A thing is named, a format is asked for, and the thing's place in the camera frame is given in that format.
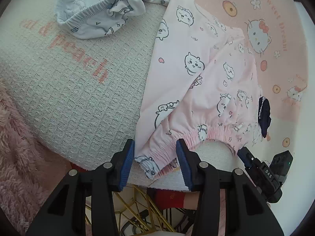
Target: elastic waistband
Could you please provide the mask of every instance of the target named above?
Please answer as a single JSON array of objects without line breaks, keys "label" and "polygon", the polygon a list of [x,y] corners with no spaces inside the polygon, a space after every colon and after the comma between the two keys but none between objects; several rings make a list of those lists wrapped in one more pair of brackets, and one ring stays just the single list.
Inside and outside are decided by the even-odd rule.
[{"label": "elastic waistband", "polygon": [[64,0],[56,1],[56,15],[57,15],[57,23],[60,26],[67,26],[70,29],[73,27],[80,27],[87,19],[96,15],[97,13],[106,10],[107,6],[110,4],[111,0],[100,0],[99,2],[84,8],[83,10],[74,14],[71,18],[64,20],[61,16],[61,11],[64,9],[63,4]]},{"label": "elastic waistband", "polygon": [[[234,149],[232,149],[229,145],[229,138],[232,137],[233,135],[229,132],[226,132],[223,130],[223,128],[221,127],[208,127],[208,132],[207,132],[207,137],[204,141],[210,141],[210,140],[217,140],[217,141],[221,141],[225,144],[227,144],[227,146],[230,148],[231,152],[235,155],[236,152],[234,151]],[[169,143],[167,143],[165,146],[161,147],[161,150],[164,151],[165,149],[169,149],[169,150],[176,150],[176,141],[180,138],[183,138],[186,142],[186,145],[188,147],[189,150],[195,150],[195,148],[201,144],[204,143],[199,141],[199,137],[198,137],[198,130],[194,129],[192,131],[190,131],[189,133],[186,134],[182,134],[182,135],[177,135],[175,138],[173,138]],[[161,178],[162,176],[167,175],[170,172],[175,171],[177,168],[173,167],[170,165],[172,158],[168,157],[168,159],[163,159],[163,161],[165,161],[165,166],[163,169],[160,170],[160,172],[155,176],[155,180]]]}]

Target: bed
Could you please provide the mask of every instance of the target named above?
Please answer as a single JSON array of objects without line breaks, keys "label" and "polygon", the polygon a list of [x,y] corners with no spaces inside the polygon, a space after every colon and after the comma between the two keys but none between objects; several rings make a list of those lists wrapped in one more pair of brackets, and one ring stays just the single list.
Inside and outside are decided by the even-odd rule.
[{"label": "bed", "polygon": [[[302,157],[314,157],[310,153],[309,131],[314,125],[310,116],[314,86],[308,82],[308,77],[314,74],[308,64],[314,58],[312,53],[307,55],[314,25],[303,6],[293,0],[196,0],[196,3],[225,25],[241,27],[244,33],[252,20],[263,19],[268,27],[272,41],[267,38],[264,54],[255,50],[250,38],[247,52],[256,52],[262,89],[271,103],[272,124],[267,138],[253,139],[249,149],[266,162],[287,149],[294,154],[283,197],[272,205],[289,235],[314,200],[310,198],[314,192],[310,178],[304,175],[297,179],[302,161],[311,162]],[[165,7],[146,3],[146,13],[132,18],[114,35],[80,40],[59,29],[54,5],[55,0],[11,1],[0,18],[0,75],[41,142],[71,162],[94,169],[122,150],[128,138],[134,139],[154,38]],[[278,83],[279,76],[273,68],[284,65],[290,69],[283,72],[284,81]],[[300,100],[288,94],[295,87],[297,93],[303,93]],[[218,169],[232,171],[242,167],[240,160],[222,143],[204,143],[196,152]],[[129,183],[187,189],[180,171],[152,182],[136,163]],[[310,187],[299,205],[289,202],[297,187]],[[281,213],[286,210],[289,214],[293,208],[300,213],[298,218],[290,218],[290,222]]]}]

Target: red fabric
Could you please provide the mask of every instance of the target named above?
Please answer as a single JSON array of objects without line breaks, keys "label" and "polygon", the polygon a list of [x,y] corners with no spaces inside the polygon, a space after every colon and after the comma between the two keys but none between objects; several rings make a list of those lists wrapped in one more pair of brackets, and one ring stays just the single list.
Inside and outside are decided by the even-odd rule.
[{"label": "red fabric", "polygon": [[79,167],[78,165],[75,165],[75,164],[72,163],[72,162],[70,162],[70,163],[71,163],[71,167],[72,167],[73,170],[77,170],[77,171],[79,171],[79,172],[85,172],[85,171],[87,171],[87,170],[85,170],[85,169]]},{"label": "red fabric", "polygon": [[171,190],[157,190],[154,202],[159,210],[169,208],[183,208],[184,192],[176,192]]}]

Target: pink fluffy blanket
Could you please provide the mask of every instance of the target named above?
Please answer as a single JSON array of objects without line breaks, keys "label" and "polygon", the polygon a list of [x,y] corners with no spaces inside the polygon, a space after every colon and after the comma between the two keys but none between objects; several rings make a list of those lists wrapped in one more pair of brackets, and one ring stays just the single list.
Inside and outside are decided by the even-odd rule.
[{"label": "pink fluffy blanket", "polygon": [[37,142],[0,79],[0,207],[21,235],[69,169]]}]

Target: gold wire basket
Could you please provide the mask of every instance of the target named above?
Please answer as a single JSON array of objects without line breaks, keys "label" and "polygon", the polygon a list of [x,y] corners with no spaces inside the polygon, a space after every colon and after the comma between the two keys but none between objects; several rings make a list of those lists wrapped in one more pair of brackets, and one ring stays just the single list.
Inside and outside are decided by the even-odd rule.
[{"label": "gold wire basket", "polygon": [[[158,230],[176,232],[174,228],[170,225],[167,219],[161,214],[159,209],[156,207],[154,202],[151,200],[149,195],[147,195],[142,189],[140,189],[136,185],[131,185],[133,188],[133,197],[128,203],[123,200],[121,195],[117,192],[114,192],[113,195],[116,195],[118,200],[123,204],[124,208],[115,211],[115,215],[118,215],[118,231],[121,232],[121,220],[122,216],[130,222],[133,226],[135,226],[140,233],[134,235],[146,235],[149,233],[153,233]],[[143,198],[142,200],[145,204],[139,201],[139,197]],[[91,207],[88,204],[85,204],[86,209],[91,211]],[[143,210],[140,212],[139,207],[148,211],[149,221],[146,218],[143,219],[141,213],[143,214]],[[129,218],[125,212],[129,211],[133,218]],[[85,221],[87,224],[91,225],[91,221],[88,216],[85,214]]]}]

